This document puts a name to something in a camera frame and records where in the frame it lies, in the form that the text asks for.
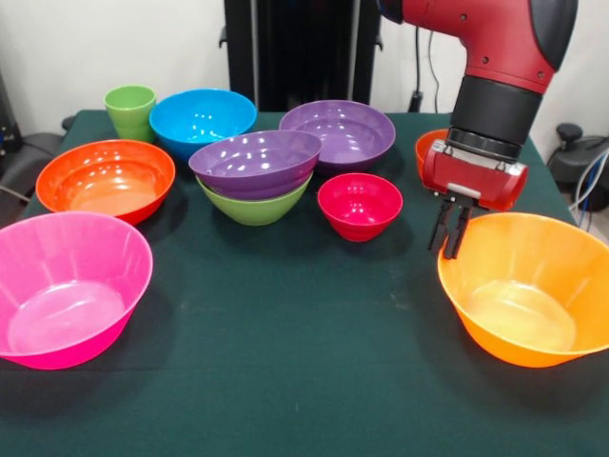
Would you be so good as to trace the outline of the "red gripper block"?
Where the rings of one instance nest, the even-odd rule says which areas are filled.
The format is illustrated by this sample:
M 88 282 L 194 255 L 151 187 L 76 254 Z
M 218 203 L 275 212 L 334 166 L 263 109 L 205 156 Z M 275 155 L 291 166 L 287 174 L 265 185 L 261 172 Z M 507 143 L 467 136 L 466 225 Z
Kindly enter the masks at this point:
M 507 163 L 453 148 L 435 140 L 422 162 L 422 183 L 439 194 L 459 194 L 479 207 L 510 210 L 520 197 L 528 177 L 522 163 Z M 443 257 L 456 259 L 472 214 L 470 205 L 460 206 L 457 224 L 448 232 L 451 200 L 443 199 L 428 249 L 438 251 L 447 237 Z

